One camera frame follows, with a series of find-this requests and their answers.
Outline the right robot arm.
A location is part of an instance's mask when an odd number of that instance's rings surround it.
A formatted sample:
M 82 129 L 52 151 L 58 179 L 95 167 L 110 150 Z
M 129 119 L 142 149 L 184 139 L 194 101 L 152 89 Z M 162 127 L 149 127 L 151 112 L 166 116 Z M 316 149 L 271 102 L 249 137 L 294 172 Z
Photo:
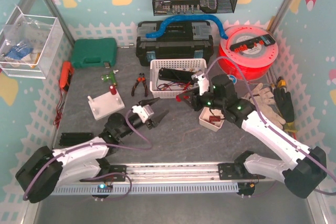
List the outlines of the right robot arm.
M 284 183 L 299 198 L 307 198 L 326 178 L 325 151 L 320 147 L 310 148 L 275 126 L 255 104 L 237 96 L 228 76 L 220 74 L 208 80 L 199 74 L 193 80 L 197 81 L 197 88 L 177 95 L 178 101 L 195 111 L 204 107 L 220 110 L 226 121 L 259 139 L 279 157 L 276 160 L 246 151 L 239 161 L 247 172 Z

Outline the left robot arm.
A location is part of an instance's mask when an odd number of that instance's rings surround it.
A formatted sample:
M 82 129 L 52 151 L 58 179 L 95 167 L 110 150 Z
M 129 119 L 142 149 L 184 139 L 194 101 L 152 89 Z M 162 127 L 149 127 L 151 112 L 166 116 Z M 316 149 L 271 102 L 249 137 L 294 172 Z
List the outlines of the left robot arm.
M 112 113 L 103 131 L 86 142 L 62 149 L 43 146 L 18 170 L 15 178 L 24 191 L 23 200 L 37 203 L 47 198 L 56 188 L 75 182 L 103 182 L 109 187 L 112 181 L 128 179 L 125 168 L 111 168 L 106 160 L 116 148 L 126 148 L 122 138 L 146 126 L 157 127 L 168 110 L 155 114 L 151 106 L 158 99 L 142 100 L 126 115 Z

